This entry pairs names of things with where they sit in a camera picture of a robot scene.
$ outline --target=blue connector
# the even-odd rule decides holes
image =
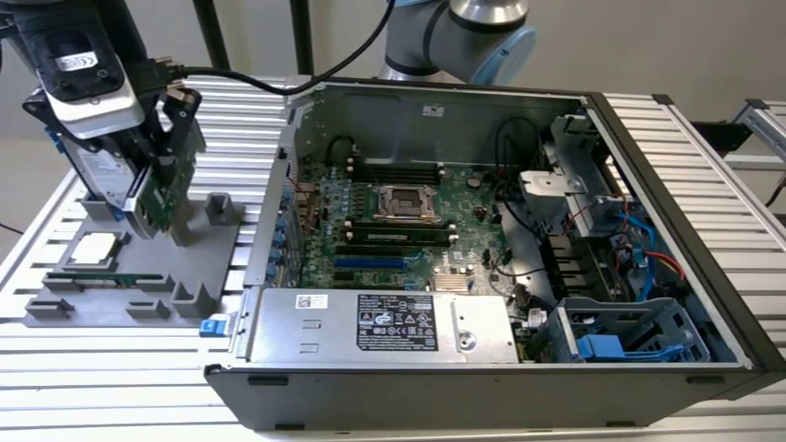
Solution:
[[[265,269],[265,281],[272,281],[274,279],[274,275],[278,273],[278,269],[274,264],[268,264]]]
[[[669,345],[656,352],[625,352],[613,334],[587,334],[577,340],[577,354],[587,362],[669,362],[684,349]]]
[[[647,265],[647,259],[643,255],[643,247],[640,246],[640,243],[633,244],[632,256],[633,262],[636,263],[637,267],[643,267],[644,265]]]
[[[202,320],[198,325],[200,338],[222,338],[225,336],[225,320]]]
[[[285,241],[285,236],[281,232],[272,232],[272,240],[270,240],[270,244],[272,247],[278,248],[284,245],[284,241]]]
[[[280,232],[285,230],[285,219],[282,215],[278,215],[278,217],[274,218],[274,229]]]

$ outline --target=blue latch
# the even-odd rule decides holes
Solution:
[[[577,354],[589,362],[669,362],[684,349],[669,345],[656,352],[625,352],[613,334],[587,334],[577,340]]]
[[[225,320],[202,320],[198,325],[200,338],[222,338],[225,336]]]

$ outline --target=silver metal bracket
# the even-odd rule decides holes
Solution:
[[[520,180],[527,193],[537,196],[564,197],[587,192],[579,177],[557,175],[553,172],[527,170],[520,173]]]

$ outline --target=red cable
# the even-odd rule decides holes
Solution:
[[[672,259],[671,256],[664,255],[663,253],[657,253],[656,251],[647,251],[644,253],[647,256],[653,256],[656,258],[660,258],[661,260],[667,261],[676,270],[679,270],[679,279],[681,279],[684,281],[685,279],[685,271],[683,270],[681,265],[679,265],[679,263]]]
[[[624,220],[623,220],[623,232],[627,231],[627,218],[629,217],[629,207],[627,206],[627,197],[623,195],[624,200]]]
[[[572,227],[577,216],[584,212],[584,210],[587,210],[589,207],[592,207],[596,203],[597,203],[597,200],[593,200],[591,203],[584,205],[584,208],[580,209],[575,215],[571,215],[569,218],[567,218],[567,223],[564,223],[563,235],[567,235],[567,231],[569,230],[569,227]]]

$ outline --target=sticker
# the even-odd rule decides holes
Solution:
[[[62,72],[78,71],[98,64],[98,57],[94,52],[80,52],[53,59],[57,68]]]
[[[436,352],[436,334],[431,296],[357,295],[357,347],[364,352]]]
[[[297,295],[294,299],[294,308],[326,308],[326,295]]]
[[[441,118],[444,116],[444,106],[423,106],[423,116]]]

